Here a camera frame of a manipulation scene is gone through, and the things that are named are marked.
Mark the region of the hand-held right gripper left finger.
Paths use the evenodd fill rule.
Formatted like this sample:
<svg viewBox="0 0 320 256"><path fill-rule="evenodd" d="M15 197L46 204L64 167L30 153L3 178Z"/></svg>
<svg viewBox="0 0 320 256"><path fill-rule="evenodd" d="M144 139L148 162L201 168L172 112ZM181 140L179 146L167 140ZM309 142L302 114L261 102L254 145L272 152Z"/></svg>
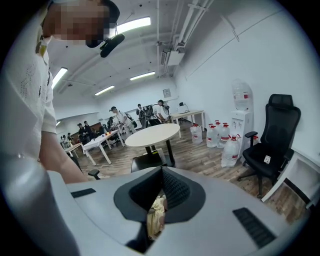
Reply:
<svg viewBox="0 0 320 256"><path fill-rule="evenodd" d="M135 240L141 224L126 219L114 203L116 190L149 174L149 167L108 179L65 184L62 176L49 171L53 195L69 231L75 239L78 256L163 256L162 247L140 253L127 243Z"/></svg>

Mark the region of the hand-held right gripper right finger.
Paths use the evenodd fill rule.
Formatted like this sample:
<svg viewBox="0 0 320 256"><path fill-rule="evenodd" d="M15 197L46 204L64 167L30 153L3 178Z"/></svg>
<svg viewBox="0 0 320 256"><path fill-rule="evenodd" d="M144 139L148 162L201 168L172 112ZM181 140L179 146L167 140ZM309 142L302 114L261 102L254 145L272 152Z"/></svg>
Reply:
<svg viewBox="0 0 320 256"><path fill-rule="evenodd" d="M149 256L278 256L285 218L235 184L191 171L170 168L175 174L200 184L205 192L202 209L190 220L166 224L149 249ZM233 211L250 210L275 236L259 248Z"/></svg>

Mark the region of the yellow clothes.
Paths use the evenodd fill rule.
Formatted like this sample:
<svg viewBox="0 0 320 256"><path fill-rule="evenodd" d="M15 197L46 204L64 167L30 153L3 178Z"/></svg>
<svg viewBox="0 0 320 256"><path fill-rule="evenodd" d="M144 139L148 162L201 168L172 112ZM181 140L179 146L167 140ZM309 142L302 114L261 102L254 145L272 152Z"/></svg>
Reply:
<svg viewBox="0 0 320 256"><path fill-rule="evenodd" d="M147 213L147 234L151 240L156 240L165 225L167 198L163 194L158 196Z"/></svg>

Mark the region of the person's left forearm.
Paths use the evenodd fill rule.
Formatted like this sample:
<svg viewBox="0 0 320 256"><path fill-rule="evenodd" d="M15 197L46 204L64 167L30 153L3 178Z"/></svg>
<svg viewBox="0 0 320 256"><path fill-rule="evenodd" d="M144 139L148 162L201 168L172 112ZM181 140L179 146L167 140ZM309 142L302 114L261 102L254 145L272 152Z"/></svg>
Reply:
<svg viewBox="0 0 320 256"><path fill-rule="evenodd" d="M88 181L75 162L63 150L55 133L41 132L39 160L47 171L59 173L66 184Z"/></svg>

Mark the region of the black mesh office chair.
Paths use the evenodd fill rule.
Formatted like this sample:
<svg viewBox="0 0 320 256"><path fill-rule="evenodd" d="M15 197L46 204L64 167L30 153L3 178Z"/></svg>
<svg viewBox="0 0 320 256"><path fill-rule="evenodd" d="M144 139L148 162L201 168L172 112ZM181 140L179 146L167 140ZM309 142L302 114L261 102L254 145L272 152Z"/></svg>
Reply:
<svg viewBox="0 0 320 256"><path fill-rule="evenodd" d="M77 167L80 169L80 171L83 172L78 160L74 156L70 156L70 158L77 165ZM88 175L94 177L96 180L100 180L101 178L99 177L99 173L100 173L100 171L98 169L93 169L88 172Z"/></svg>

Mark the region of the group of clear water bottles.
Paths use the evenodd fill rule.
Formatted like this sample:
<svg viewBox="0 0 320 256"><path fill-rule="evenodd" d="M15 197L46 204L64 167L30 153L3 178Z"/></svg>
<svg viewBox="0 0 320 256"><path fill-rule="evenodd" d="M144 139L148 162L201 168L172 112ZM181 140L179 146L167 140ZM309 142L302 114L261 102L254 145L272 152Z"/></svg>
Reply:
<svg viewBox="0 0 320 256"><path fill-rule="evenodd" d="M244 150L250 147L250 140L243 134L231 131L229 124L220 123L216 120L210 123L206 129L205 138L202 135L202 128L194 124L190 128L191 139L194 144L200 144L205 140L206 147L209 149L221 149L221 167L233 167L237 161L243 159Z"/></svg>

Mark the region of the white rectangular table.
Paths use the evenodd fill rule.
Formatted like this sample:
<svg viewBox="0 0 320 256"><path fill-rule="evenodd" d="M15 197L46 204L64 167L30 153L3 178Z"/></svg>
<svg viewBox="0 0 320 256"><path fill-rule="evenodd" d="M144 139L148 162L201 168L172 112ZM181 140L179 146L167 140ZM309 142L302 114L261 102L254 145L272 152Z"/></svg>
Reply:
<svg viewBox="0 0 320 256"><path fill-rule="evenodd" d="M120 130L119 129L116 129L114 131L111 131L109 133L103 133L102 135L98 136L97 138L95 138L94 140L88 142L86 145L84 145L82 148L83 148L83 151L84 151L84 154L89 158L89 160L92 162L92 164L94 166L96 166L96 162L95 160L93 159L93 157L91 156L89 150L90 149L93 149L93 148L99 148L101 153L103 154L105 160L108 162L109 165L112 164L112 162L110 161L108 155L106 154L103 146L102 146L102 143L103 142L106 142L107 143L107 146L108 148L111 150L112 147L111 145L109 144L109 141L108 139L110 139L112 136L114 135L118 135L118 138L120 140L120 143L123 147L125 147L125 143L122 139L122 136L121 136L121 133L120 133Z"/></svg>

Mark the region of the wooden desk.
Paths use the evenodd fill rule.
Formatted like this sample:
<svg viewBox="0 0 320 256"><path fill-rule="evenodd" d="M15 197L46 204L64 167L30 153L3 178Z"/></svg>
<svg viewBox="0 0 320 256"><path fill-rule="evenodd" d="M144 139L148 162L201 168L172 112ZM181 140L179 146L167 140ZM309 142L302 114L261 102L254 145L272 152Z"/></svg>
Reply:
<svg viewBox="0 0 320 256"><path fill-rule="evenodd" d="M83 150L83 144L82 143L77 143L77 144L72 144L70 147L65 148L64 151L69 154L70 157L76 157L77 159L79 158L77 149L81 148Z"/></svg>

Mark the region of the white water dispenser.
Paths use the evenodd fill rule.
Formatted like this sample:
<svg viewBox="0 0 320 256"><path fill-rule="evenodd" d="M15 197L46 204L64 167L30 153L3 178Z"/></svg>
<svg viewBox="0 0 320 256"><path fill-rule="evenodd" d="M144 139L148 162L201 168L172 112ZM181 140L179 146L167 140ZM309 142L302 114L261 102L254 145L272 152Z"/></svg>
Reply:
<svg viewBox="0 0 320 256"><path fill-rule="evenodd" d="M244 162L243 151L250 147L250 138L245 134L254 130L253 113L247 110L235 110L231 112L230 132L232 135L240 135L238 160Z"/></svg>

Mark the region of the beige round table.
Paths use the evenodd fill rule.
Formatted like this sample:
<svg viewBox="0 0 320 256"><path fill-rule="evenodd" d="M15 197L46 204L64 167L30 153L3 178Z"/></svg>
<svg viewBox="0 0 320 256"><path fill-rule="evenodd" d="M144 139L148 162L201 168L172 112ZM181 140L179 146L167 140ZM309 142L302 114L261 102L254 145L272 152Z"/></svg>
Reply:
<svg viewBox="0 0 320 256"><path fill-rule="evenodd" d="M170 139L180 133L180 126L175 123L165 123L150 126L148 128L137 131L125 140L125 144L129 147L143 147L148 155L151 155L151 146L165 142L167 146L170 163L168 166L175 167L175 159L171 147Z"/></svg>

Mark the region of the black office chair with tag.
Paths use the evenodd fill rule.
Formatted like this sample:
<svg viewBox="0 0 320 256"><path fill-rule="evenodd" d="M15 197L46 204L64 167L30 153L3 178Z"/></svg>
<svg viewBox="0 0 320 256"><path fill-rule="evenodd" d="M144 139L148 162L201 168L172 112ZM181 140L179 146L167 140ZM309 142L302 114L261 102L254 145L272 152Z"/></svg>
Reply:
<svg viewBox="0 0 320 256"><path fill-rule="evenodd" d="M291 95L272 94L265 106L265 126L260 142L254 144L254 136L258 134L256 131L244 135L250 139L250 147L242 153L243 164L253 172L238 176L237 180L257 176L259 199L262 198L263 177L274 185L292 159L294 151L291 144L300 118L301 110L294 106Z"/></svg>

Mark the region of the white desk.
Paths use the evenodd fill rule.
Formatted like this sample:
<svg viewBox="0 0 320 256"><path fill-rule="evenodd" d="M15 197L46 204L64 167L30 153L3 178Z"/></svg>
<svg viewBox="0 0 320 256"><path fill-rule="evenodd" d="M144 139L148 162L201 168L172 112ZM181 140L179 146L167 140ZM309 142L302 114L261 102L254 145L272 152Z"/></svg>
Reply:
<svg viewBox="0 0 320 256"><path fill-rule="evenodd" d="M313 208L320 200L320 162L294 147L292 150L291 160L261 201L268 200L283 183L286 183L297 189L297 193L300 193L301 199L306 203L306 209Z"/></svg>

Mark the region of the black floor fan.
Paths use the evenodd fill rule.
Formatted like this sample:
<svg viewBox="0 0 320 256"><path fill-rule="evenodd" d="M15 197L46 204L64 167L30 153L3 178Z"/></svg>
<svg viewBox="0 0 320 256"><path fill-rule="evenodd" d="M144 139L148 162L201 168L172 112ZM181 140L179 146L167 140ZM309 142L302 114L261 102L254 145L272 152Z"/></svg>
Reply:
<svg viewBox="0 0 320 256"><path fill-rule="evenodd" d="M164 118L166 120L167 123L172 123L172 118L171 118L171 114L170 114L170 107L165 103L163 106L162 106L162 110L163 110L163 113L164 113Z"/></svg>

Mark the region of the person's white shirt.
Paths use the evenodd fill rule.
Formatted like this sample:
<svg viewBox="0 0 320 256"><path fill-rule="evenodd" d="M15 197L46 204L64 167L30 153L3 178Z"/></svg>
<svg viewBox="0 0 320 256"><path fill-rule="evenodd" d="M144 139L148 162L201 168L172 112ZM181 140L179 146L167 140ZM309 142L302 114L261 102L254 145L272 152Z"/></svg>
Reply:
<svg viewBox="0 0 320 256"><path fill-rule="evenodd" d="M0 151L39 158L42 132L56 133L52 74L42 24L47 12L39 11L11 46L0 71Z"/></svg>

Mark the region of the white air conditioner unit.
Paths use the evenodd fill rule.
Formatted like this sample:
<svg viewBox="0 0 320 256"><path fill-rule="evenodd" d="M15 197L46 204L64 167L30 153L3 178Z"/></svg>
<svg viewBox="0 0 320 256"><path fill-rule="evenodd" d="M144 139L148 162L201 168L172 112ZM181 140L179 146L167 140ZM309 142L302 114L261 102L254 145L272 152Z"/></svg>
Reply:
<svg viewBox="0 0 320 256"><path fill-rule="evenodd" d="M164 49L161 52L160 64L162 66L176 66L183 59L185 53L179 51L170 51L168 49Z"/></svg>

